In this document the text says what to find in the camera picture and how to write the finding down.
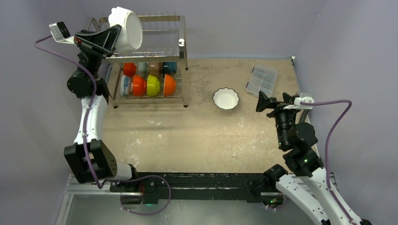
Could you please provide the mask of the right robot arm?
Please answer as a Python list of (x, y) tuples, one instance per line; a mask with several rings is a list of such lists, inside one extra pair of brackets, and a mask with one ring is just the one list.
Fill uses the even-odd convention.
[(316, 225), (369, 225), (346, 203), (330, 179), (329, 161), (322, 161), (313, 150), (318, 142), (314, 126), (305, 116), (314, 106), (347, 103), (348, 106), (330, 129), (325, 150), (329, 150), (332, 132), (352, 106), (350, 100), (315, 102), (309, 93), (294, 96), (283, 93), (283, 100), (258, 94), (257, 112), (270, 109), (267, 117), (275, 119), (279, 149), (284, 151), (285, 164), (292, 173), (276, 164), (264, 172), (263, 184), (270, 191), (278, 190), (293, 201)]

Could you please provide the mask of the white fluted bowl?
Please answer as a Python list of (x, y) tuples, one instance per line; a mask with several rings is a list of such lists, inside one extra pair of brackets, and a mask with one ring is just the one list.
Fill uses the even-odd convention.
[(119, 53), (129, 53), (138, 50), (143, 42), (143, 29), (140, 19), (132, 10), (114, 7), (108, 17), (110, 26), (122, 27), (115, 47)]
[(234, 110), (238, 106), (240, 97), (234, 89), (225, 87), (215, 91), (212, 100), (218, 110), (228, 112)]

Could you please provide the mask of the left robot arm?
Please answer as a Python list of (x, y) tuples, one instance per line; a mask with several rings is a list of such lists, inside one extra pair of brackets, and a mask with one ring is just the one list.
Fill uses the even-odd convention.
[(102, 141), (109, 90), (98, 70), (103, 59), (114, 53), (121, 31), (121, 25), (117, 24), (98, 32), (82, 30), (72, 38), (80, 53), (67, 87), (81, 100), (82, 115), (77, 136), (71, 146), (65, 147), (64, 156), (79, 183), (121, 180), (122, 186), (133, 192), (140, 185), (134, 167), (117, 163)]

